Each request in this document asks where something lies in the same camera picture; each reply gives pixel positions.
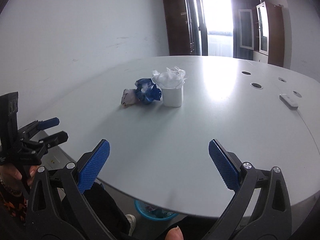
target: round table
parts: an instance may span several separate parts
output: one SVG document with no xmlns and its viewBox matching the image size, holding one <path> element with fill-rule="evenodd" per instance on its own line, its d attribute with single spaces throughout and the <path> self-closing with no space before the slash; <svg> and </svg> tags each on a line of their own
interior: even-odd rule
<svg viewBox="0 0 320 240">
<path fill-rule="evenodd" d="M 136 80 L 175 66 L 188 77 L 180 108 L 162 101 L 120 106 L 123 90 L 135 88 Z M 281 93 L 299 108 L 290 110 Z M 108 140 L 110 157 L 99 179 L 111 187 L 175 212 L 218 217 L 234 192 L 208 154 L 213 138 L 257 169 L 280 167 L 291 205 L 320 189 L 319 95 L 317 81 L 273 65 L 227 57 L 154 57 L 108 69 L 38 119 L 60 119 L 46 132 L 66 131 L 69 139 L 60 147 L 75 161 Z"/>
</svg>

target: bracelet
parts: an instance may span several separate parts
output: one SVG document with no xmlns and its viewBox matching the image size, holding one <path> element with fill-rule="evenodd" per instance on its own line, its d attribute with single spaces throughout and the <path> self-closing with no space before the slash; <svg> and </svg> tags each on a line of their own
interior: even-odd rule
<svg viewBox="0 0 320 240">
<path fill-rule="evenodd" d="M 17 196 L 17 195 L 20 195 L 20 194 L 21 194 L 21 190 L 15 190 L 15 189 L 9 187 L 8 185 L 6 185 L 6 184 L 4 183 L 4 181 L 2 180 L 1 176 L 0 176 L 0 183 L 2 184 L 2 186 L 4 187 L 4 189 L 5 189 L 7 192 L 9 192 L 11 195 Z"/>
</svg>

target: textured blue pad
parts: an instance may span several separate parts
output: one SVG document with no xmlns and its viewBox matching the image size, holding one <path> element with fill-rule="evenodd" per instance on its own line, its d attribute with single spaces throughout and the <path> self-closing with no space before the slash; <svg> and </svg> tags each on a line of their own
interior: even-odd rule
<svg viewBox="0 0 320 240">
<path fill-rule="evenodd" d="M 209 143 L 209 155 L 227 188 L 238 191 L 240 188 L 239 173 L 214 140 Z"/>
<path fill-rule="evenodd" d="M 90 189 L 110 154 L 110 144 L 104 140 L 79 172 L 78 188 L 81 194 Z"/>
<path fill-rule="evenodd" d="M 40 121 L 38 124 L 38 129 L 43 131 L 45 129 L 57 126 L 59 123 L 60 120 L 57 117 L 49 119 L 47 121 Z"/>
</svg>

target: sneaker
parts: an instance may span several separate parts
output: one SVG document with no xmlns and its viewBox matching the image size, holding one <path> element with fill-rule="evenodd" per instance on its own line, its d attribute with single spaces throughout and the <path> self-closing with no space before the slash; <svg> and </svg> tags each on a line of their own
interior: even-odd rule
<svg viewBox="0 0 320 240">
<path fill-rule="evenodd" d="M 125 215 L 125 217 L 127 218 L 127 220 L 130 223 L 129 236 L 132 236 L 132 233 L 133 233 L 134 229 L 136 228 L 136 218 L 134 217 L 134 215 Z"/>
</svg>

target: blue basket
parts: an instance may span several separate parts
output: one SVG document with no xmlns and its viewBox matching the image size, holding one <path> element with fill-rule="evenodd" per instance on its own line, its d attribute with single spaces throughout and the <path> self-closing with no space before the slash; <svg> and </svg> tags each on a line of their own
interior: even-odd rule
<svg viewBox="0 0 320 240">
<path fill-rule="evenodd" d="M 152 221 L 167 221 L 178 216 L 177 213 L 143 203 L 139 200 L 134 200 L 134 206 L 140 215 Z"/>
</svg>

